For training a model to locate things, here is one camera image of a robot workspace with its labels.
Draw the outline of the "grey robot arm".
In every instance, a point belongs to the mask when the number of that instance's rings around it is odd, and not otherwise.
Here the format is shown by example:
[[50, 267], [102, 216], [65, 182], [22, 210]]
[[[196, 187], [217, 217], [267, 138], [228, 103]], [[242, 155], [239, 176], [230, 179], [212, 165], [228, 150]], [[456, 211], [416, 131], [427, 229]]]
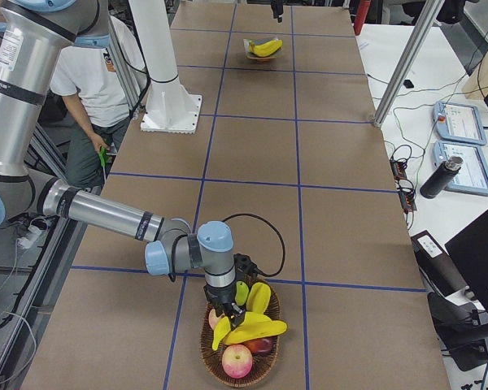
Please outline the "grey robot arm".
[[[131, 64], [143, 71], [137, 41], [104, 1], [5, 1], [7, 24], [0, 46], [0, 225], [31, 209], [70, 218], [145, 241], [153, 275], [201, 268], [205, 293], [233, 326], [245, 318], [236, 302], [233, 238], [222, 222], [191, 232], [180, 219], [95, 196], [102, 185], [100, 153], [120, 147], [131, 121], [107, 49], [110, 27]], [[59, 95], [76, 121], [65, 176], [58, 179], [24, 165], [24, 155], [48, 92]]]

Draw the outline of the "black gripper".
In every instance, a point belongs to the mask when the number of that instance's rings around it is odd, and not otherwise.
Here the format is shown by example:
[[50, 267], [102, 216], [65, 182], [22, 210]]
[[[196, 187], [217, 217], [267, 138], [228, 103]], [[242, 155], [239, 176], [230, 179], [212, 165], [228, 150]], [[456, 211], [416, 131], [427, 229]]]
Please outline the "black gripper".
[[283, 1], [282, 0], [271, 0], [270, 1], [270, 6], [272, 8], [272, 13], [273, 13], [273, 18], [276, 20], [278, 23], [282, 23], [283, 21]]
[[218, 321], [227, 318], [232, 330], [239, 327], [245, 320], [245, 310], [235, 300], [236, 283], [224, 287], [214, 287], [210, 284], [204, 285], [204, 292], [207, 301], [215, 309], [215, 317]]

